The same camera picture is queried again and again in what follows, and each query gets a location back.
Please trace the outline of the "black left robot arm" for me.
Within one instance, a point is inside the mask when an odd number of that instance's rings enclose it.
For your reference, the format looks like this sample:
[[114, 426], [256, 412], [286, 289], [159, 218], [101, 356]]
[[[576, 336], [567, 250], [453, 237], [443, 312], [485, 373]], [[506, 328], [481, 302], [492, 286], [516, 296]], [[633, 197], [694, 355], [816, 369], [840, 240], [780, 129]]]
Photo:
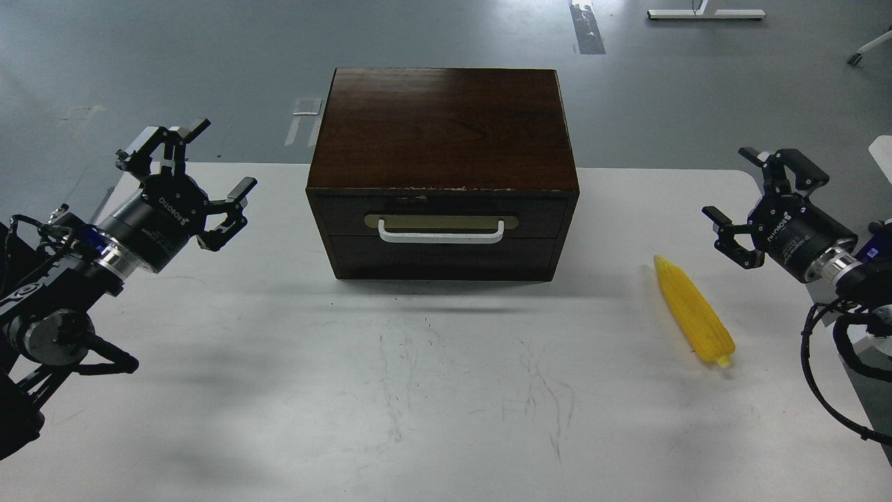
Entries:
[[116, 166], [137, 191], [98, 225], [67, 204], [41, 222], [23, 214], [2, 225], [2, 457], [35, 441], [41, 412], [73, 374], [133, 374], [138, 360], [103, 340], [89, 309], [117, 296], [138, 269], [159, 273], [196, 238], [219, 251], [247, 225], [246, 177], [223, 200], [211, 200], [187, 175], [187, 145], [209, 128], [149, 126], [116, 153]]

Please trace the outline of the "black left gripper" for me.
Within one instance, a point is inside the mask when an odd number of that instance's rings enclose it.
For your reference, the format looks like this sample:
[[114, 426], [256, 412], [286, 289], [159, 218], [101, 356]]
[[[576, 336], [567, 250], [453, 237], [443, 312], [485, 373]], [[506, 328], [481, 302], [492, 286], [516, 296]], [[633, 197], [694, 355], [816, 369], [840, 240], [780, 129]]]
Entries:
[[[199, 247], [217, 252], [247, 226], [243, 210], [247, 195], [258, 184], [255, 178], [246, 176], [225, 199], [209, 202], [206, 191], [185, 175], [185, 149], [210, 125], [209, 119], [201, 119], [186, 128], [149, 126], [127, 149], [116, 152], [116, 167], [144, 182], [98, 229], [136, 254], [153, 273], [168, 266], [198, 233]], [[160, 147], [160, 172], [152, 175], [153, 154]], [[204, 231], [206, 216], [213, 214], [226, 218]]]

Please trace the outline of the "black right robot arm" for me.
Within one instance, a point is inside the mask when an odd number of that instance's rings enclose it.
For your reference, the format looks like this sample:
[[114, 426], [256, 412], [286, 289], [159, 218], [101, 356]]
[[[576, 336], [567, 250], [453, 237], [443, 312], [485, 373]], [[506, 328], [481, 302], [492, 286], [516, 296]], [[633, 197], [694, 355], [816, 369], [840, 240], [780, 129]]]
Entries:
[[702, 213], [714, 223], [714, 247], [743, 269], [770, 257], [800, 283], [823, 279], [839, 299], [864, 307], [870, 320], [890, 324], [890, 260], [857, 257], [856, 233], [812, 203], [811, 194], [829, 175], [797, 149], [739, 155], [762, 172], [762, 197], [744, 225], [715, 206]]

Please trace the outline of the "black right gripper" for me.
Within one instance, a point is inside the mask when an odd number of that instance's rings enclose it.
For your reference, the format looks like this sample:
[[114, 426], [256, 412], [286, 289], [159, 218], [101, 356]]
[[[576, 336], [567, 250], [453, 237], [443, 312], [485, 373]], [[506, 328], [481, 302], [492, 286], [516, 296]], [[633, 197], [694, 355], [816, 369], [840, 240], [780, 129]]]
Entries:
[[[815, 262], [829, 249], [851, 252], [856, 233], [811, 203], [811, 194], [829, 183], [829, 175], [799, 149], [758, 152], [740, 147], [738, 154], [762, 172], [764, 197], [748, 214], [746, 225], [734, 225], [715, 206], [702, 213], [714, 223], [714, 247], [743, 269], [764, 265], [765, 255], [777, 261], [800, 283], [819, 279]], [[746, 249], [736, 235], [752, 236], [755, 248]]]

